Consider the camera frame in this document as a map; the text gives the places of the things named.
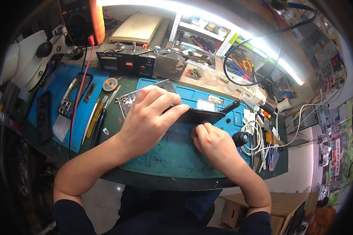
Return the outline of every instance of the shelf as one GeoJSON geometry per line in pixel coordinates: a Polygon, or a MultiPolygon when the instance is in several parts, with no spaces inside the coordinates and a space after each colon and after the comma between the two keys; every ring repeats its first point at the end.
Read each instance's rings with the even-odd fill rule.
{"type": "Polygon", "coordinates": [[[222,41],[222,42],[225,40],[224,37],[221,37],[220,35],[217,35],[217,34],[215,34],[215,33],[212,33],[212,32],[210,32],[210,31],[208,31],[208,30],[199,28],[199,26],[196,26],[196,25],[193,25],[193,24],[187,24],[187,23],[181,21],[181,22],[179,22],[179,26],[184,27],[184,28],[191,29],[191,30],[193,30],[193,31],[196,31],[196,32],[199,32],[199,33],[202,33],[202,34],[205,34],[205,35],[208,35],[208,36],[210,36],[210,37],[212,37],[212,38],[215,38],[215,39],[217,39],[217,40],[220,40],[220,41],[222,41]]]}

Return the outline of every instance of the screwdriver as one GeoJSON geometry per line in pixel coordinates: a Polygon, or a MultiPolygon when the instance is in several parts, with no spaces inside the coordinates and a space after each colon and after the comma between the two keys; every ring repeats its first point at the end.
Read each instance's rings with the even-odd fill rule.
{"type": "Polygon", "coordinates": [[[122,85],[119,85],[118,88],[113,92],[110,99],[106,102],[105,106],[103,107],[103,109],[101,110],[101,113],[98,116],[97,125],[96,125],[96,129],[94,130],[93,138],[91,140],[90,149],[97,146],[97,143],[99,142],[99,138],[101,136],[100,132],[103,129],[103,125],[104,125],[104,121],[105,121],[105,117],[106,117],[106,113],[107,113],[106,109],[110,105],[111,101],[113,101],[115,95],[118,93],[118,90],[120,89],[121,86],[122,85]]]}

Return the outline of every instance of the workbench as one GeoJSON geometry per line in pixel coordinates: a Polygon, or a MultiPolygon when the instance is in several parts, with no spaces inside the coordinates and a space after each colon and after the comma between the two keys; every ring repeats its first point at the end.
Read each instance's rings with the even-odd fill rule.
{"type": "MultiPolygon", "coordinates": [[[[111,74],[111,76],[118,78],[121,76],[125,76],[125,74],[111,74]]],[[[128,94],[136,89],[136,85],[138,79],[140,77],[136,76],[126,76],[126,78],[121,79],[122,83],[121,89],[118,91],[116,97],[122,96],[124,94],[128,94]]],[[[221,92],[214,91],[212,89],[207,89],[202,87],[204,85],[203,81],[195,81],[195,84],[190,84],[188,80],[189,78],[182,78],[183,82],[174,82],[174,84],[183,85],[185,87],[190,87],[193,89],[201,90],[204,92],[211,93],[213,95],[222,96],[231,100],[235,100],[236,97],[230,96],[228,94],[224,94],[223,87],[225,83],[221,83],[219,87],[212,87],[212,89],[219,90],[221,92]]],[[[112,92],[106,92],[104,90],[101,91],[100,97],[104,95],[110,96],[112,92]]],[[[272,121],[275,121],[275,115],[271,117],[272,121]]],[[[106,136],[103,132],[101,132],[100,142],[104,142],[114,134],[116,134],[122,127],[124,120],[122,112],[119,108],[118,104],[114,102],[107,109],[107,115],[105,119],[104,126],[109,130],[110,134],[106,136]]],[[[279,117],[278,123],[285,123],[285,119],[283,117],[279,117]]],[[[53,140],[49,140],[44,144],[40,144],[38,140],[37,129],[34,125],[32,125],[28,120],[24,120],[23,122],[23,138],[33,147],[38,149],[43,154],[53,158],[57,162],[66,163],[68,160],[68,149],[61,146],[59,143],[56,143],[53,140]]],[[[286,140],[286,129],[285,127],[279,127],[279,134],[282,140],[286,140]]],[[[91,144],[91,137],[85,139],[85,143],[81,146],[79,153],[70,152],[70,159],[88,151],[91,144]]],[[[259,170],[261,162],[258,163],[258,166],[255,167],[259,170]]],[[[273,172],[269,172],[268,170],[262,171],[260,176],[263,179],[269,179],[281,174],[284,174],[288,171],[288,151],[287,147],[280,152],[280,157],[278,163],[273,172]]],[[[236,186],[233,182],[228,180],[227,178],[214,178],[214,179],[191,179],[191,178],[175,178],[175,177],[163,177],[163,176],[154,176],[148,174],[141,174],[136,172],[130,172],[126,170],[122,170],[119,167],[116,167],[107,173],[105,173],[102,179],[113,181],[117,183],[122,183],[125,185],[131,185],[135,187],[142,188],[153,188],[153,189],[163,189],[163,190],[208,190],[208,189],[218,189],[218,188],[228,188],[236,186]]]]}

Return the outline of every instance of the smartphone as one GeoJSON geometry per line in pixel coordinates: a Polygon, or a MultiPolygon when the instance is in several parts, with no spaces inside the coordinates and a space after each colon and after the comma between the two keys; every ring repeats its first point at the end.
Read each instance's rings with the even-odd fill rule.
{"type": "MultiPolygon", "coordinates": [[[[164,113],[171,109],[173,106],[170,106],[168,109],[164,111],[164,113]]],[[[215,124],[222,118],[226,116],[225,113],[223,112],[213,112],[213,111],[206,111],[206,110],[201,110],[201,109],[194,109],[190,108],[182,114],[176,122],[178,123],[187,123],[187,124],[194,124],[194,125],[199,125],[202,124],[203,122],[207,121],[210,124],[215,124]]]]}

